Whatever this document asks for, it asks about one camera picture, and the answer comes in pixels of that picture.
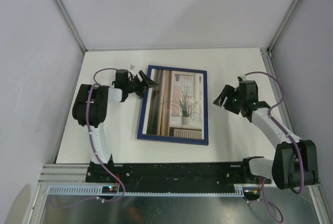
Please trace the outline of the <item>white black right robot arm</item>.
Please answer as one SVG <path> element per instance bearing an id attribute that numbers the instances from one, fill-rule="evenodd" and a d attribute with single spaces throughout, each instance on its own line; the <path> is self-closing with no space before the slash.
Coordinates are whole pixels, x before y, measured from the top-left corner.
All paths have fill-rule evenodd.
<path id="1" fill-rule="evenodd" d="M 258 176 L 272 180 L 281 189 L 301 193 L 303 188 L 319 182 L 316 145 L 302 140 L 273 116 L 270 105 L 259 100 L 255 81 L 240 80 L 238 87 L 226 85 L 214 105 L 241 114 L 255 125 L 275 149 L 272 160 L 262 156 L 243 159 L 240 177 L 252 183 Z"/>

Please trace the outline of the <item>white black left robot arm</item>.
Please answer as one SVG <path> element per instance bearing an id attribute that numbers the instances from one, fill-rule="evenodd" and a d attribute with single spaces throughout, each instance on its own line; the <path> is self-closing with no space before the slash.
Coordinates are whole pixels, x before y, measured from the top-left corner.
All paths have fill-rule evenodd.
<path id="1" fill-rule="evenodd" d="M 102 85 L 96 76 L 103 71 L 113 70 L 115 80 L 110 85 Z M 132 93 L 139 98 L 158 83 L 149 78 L 141 70 L 135 73 L 131 68 L 104 68 L 93 75 L 93 84 L 81 84 L 74 101 L 72 116 L 79 125 L 87 129 L 87 135 L 92 147 L 91 162 L 103 164 L 97 169 L 97 176 L 103 182 L 111 181 L 115 169 L 107 163 L 111 160 L 111 152 L 107 145 L 104 122 L 107 117 L 108 103 L 123 103 Z"/>

